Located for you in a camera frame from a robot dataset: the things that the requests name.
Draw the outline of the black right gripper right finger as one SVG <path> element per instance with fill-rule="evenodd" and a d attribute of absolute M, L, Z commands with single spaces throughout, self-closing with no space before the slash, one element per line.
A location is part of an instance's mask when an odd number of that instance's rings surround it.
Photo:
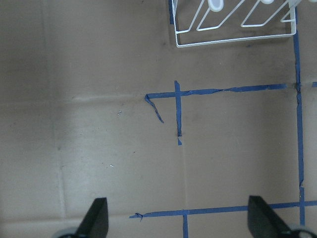
<path fill-rule="evenodd" d="M 260 196 L 249 196 L 248 229 L 254 238 L 290 237 L 290 228 Z"/>

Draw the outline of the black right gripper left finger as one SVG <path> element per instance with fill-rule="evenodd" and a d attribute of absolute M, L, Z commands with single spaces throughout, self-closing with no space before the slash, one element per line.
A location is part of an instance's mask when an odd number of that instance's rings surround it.
<path fill-rule="evenodd" d="M 96 198 L 80 226 L 75 232 L 76 238 L 106 238 L 108 234 L 107 198 Z"/>

